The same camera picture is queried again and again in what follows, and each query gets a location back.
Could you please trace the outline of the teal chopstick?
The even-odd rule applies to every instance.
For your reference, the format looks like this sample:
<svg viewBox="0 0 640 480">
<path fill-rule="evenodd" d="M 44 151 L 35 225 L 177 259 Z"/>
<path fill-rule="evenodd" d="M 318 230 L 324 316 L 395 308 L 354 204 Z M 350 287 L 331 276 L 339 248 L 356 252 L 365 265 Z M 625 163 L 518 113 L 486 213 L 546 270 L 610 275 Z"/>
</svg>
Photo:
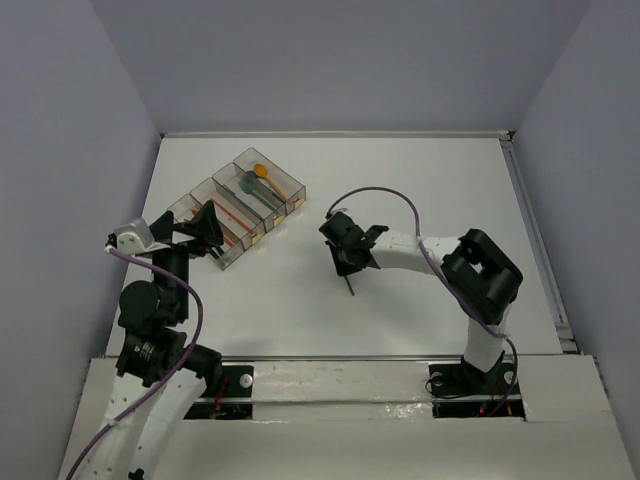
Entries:
<svg viewBox="0 0 640 480">
<path fill-rule="evenodd" d="M 355 296 L 355 292 L 354 292 L 354 290 L 353 290 L 353 287 L 352 287 L 352 285 L 351 285 L 351 282 L 350 282 L 350 280 L 349 280 L 348 276 L 345 276 L 345 277 L 343 277 L 343 278 L 344 278 L 344 280 L 345 280 L 345 282 L 346 282 L 346 285 L 347 285 L 347 288 L 348 288 L 348 290 L 349 290 L 349 292 L 350 292 L 350 295 L 351 295 L 351 296 Z"/>
</svg>

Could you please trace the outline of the orange chopstick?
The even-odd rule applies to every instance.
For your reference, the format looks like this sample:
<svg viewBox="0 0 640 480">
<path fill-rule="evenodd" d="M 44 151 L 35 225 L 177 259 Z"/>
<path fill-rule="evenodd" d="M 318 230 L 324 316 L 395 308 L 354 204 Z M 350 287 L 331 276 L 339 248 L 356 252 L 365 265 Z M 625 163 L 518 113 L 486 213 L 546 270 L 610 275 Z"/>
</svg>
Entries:
<svg viewBox="0 0 640 480">
<path fill-rule="evenodd" d="M 214 198 L 211 198 L 212 202 L 217 205 L 222 211 L 224 211 L 229 217 L 231 217 L 236 223 L 238 223 L 242 228 L 244 228 L 247 232 L 249 232 L 250 234 L 254 234 L 255 232 L 246 224 L 244 223 L 240 218 L 238 218 L 236 215 L 234 215 L 229 209 L 227 209 L 224 205 L 220 204 L 217 200 L 215 200 Z"/>
</svg>

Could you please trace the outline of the teal fork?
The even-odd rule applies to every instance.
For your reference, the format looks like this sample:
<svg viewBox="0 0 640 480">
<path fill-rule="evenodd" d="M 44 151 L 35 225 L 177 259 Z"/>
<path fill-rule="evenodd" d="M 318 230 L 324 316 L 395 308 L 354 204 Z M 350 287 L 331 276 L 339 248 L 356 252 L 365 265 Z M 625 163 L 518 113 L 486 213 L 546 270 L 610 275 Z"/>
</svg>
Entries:
<svg viewBox="0 0 640 480">
<path fill-rule="evenodd" d="M 247 195 L 253 196 L 255 199 L 257 199 L 260 203 L 262 203 L 264 206 L 269 208 L 271 211 L 276 211 L 279 208 L 275 200 L 268 200 L 265 196 L 262 195 L 262 193 L 258 189 L 254 187 L 253 184 L 247 183 L 245 181 L 240 181 L 239 187 L 244 193 L 246 193 Z"/>
</svg>

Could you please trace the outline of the orange spoon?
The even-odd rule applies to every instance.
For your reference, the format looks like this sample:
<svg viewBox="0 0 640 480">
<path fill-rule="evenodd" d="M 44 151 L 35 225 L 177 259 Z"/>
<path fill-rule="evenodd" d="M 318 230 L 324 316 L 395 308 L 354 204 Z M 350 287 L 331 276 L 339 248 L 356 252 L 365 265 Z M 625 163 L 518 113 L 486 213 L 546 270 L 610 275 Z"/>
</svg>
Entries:
<svg viewBox="0 0 640 480">
<path fill-rule="evenodd" d="M 280 198 L 283 201 L 287 199 L 286 194 L 278 187 L 278 185 L 269 176 L 268 169 L 264 164 L 256 163 L 253 167 L 253 172 L 257 177 L 265 180 L 272 187 L 275 193 L 280 196 Z"/>
</svg>

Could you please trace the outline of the teal fork crosswise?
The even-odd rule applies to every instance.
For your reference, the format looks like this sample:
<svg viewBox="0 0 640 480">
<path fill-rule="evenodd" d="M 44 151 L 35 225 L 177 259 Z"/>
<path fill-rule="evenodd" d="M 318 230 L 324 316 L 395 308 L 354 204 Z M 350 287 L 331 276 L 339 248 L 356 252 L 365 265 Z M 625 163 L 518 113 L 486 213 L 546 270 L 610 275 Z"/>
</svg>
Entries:
<svg viewBox="0 0 640 480">
<path fill-rule="evenodd" d="M 229 193 L 233 198 L 235 198 L 247 211 L 249 211 L 255 217 L 265 220 L 269 215 L 271 215 L 274 211 L 271 211 L 269 208 L 260 203 L 257 199 L 255 199 L 251 195 L 247 195 L 244 193 L 240 187 L 239 182 L 232 182 L 230 184 L 224 184 L 223 188 L 227 193 Z"/>
</svg>

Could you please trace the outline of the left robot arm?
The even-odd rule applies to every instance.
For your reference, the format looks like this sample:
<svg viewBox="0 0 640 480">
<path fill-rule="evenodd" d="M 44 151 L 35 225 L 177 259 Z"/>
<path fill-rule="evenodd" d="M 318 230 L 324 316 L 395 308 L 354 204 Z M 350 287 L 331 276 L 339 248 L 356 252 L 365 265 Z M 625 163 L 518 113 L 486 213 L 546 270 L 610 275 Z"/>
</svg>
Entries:
<svg viewBox="0 0 640 480">
<path fill-rule="evenodd" d="M 68 478 L 153 478 L 195 400 L 219 388 L 222 357 L 198 343 L 204 307 L 189 283 L 189 262 L 222 243 L 211 201 L 187 220 L 166 211 L 153 223 L 138 218 L 109 235 L 108 254 L 152 276 L 120 294 L 118 324 L 125 337 L 109 402 Z"/>
</svg>

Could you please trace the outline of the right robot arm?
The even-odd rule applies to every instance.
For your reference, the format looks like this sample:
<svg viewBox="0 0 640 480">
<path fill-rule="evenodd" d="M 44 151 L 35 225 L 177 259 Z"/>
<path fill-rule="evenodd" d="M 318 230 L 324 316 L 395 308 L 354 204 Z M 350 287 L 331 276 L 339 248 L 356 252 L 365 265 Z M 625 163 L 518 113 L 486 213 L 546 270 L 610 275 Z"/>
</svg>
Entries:
<svg viewBox="0 0 640 480">
<path fill-rule="evenodd" d="M 469 319 L 460 379 L 482 392 L 504 358 L 506 318 L 523 283 L 520 269 L 482 230 L 460 237 L 422 237 L 384 225 L 363 230 L 344 212 L 319 227 L 340 277 L 364 269 L 398 269 L 432 275 L 452 293 Z"/>
</svg>

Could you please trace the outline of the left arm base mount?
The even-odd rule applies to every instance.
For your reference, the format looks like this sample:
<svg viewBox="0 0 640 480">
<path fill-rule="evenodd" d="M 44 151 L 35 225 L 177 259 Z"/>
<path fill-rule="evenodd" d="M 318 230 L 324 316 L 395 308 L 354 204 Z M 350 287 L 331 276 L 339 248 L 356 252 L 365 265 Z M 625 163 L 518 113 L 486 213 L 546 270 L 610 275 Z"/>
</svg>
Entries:
<svg viewBox="0 0 640 480">
<path fill-rule="evenodd" d="M 208 387 L 185 420 L 250 420 L 253 417 L 254 366 L 224 364 L 216 387 Z"/>
</svg>

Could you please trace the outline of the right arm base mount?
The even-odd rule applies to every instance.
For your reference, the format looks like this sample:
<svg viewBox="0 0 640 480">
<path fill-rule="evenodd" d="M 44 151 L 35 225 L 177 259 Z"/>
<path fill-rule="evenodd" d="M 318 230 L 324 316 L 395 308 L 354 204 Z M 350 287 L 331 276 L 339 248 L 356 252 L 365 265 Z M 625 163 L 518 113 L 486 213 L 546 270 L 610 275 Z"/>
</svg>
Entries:
<svg viewBox="0 0 640 480">
<path fill-rule="evenodd" d="M 433 399 L 432 413 L 445 418 L 521 418 L 526 417 L 519 384 L 510 387 L 514 365 L 500 365 L 488 381 L 463 377 L 460 363 L 429 366 L 425 390 Z"/>
</svg>

